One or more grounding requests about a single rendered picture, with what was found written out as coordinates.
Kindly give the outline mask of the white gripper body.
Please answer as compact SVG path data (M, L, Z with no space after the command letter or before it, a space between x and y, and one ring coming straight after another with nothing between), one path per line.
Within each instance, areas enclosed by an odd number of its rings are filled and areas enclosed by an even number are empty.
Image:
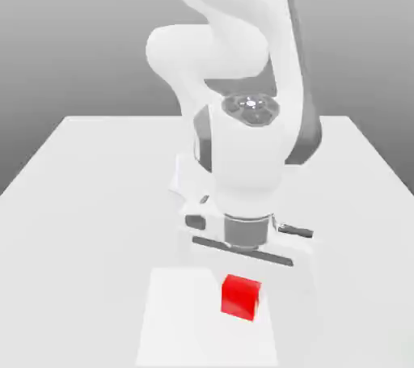
M307 289L314 285L315 251L311 240L278 233L272 227L178 229L182 256L212 270L222 283L233 274L259 281L266 290Z

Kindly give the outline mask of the small red cube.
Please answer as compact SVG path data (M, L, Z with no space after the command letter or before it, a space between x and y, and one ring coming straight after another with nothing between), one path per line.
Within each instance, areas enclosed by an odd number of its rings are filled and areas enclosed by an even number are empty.
M228 274L222 283L221 312L253 321L260 302L262 283Z

